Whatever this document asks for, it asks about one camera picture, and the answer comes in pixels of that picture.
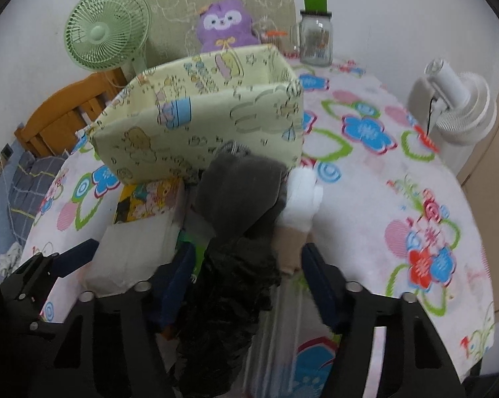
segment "green desk fan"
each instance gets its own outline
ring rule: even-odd
[[[130,61],[138,75],[147,69],[144,44],[149,28],[145,0],[80,0],[63,38],[71,59],[87,70],[111,70]]]

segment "yellow fabric box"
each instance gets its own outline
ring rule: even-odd
[[[196,55],[136,76],[88,130],[125,184],[181,176],[196,181],[225,141],[298,165],[303,88],[277,48]]]

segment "glass jar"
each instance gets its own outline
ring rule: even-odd
[[[301,11],[299,23],[300,59],[313,66],[332,63],[331,12]]]

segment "purple plush toy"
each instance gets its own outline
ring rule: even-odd
[[[251,33],[251,16],[240,0],[220,0],[200,15],[196,35],[201,52],[261,43]]]

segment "table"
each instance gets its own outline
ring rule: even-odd
[[[371,292],[414,292],[463,378],[492,345],[494,309],[481,238],[456,178],[415,119],[354,61],[330,68],[290,63],[305,89],[302,166],[313,168],[324,186],[314,242],[328,263]],[[100,240],[121,190],[82,138],[42,203],[22,262],[38,251],[49,255],[90,237]],[[55,284],[45,320],[65,319],[82,291],[82,273]],[[317,393],[326,375],[313,368],[329,366],[339,338],[320,323],[302,280],[296,289],[308,301],[294,331],[297,363],[285,363],[295,366],[290,390]],[[382,354],[378,340],[373,372]],[[377,384],[374,373],[366,396],[376,394]]]

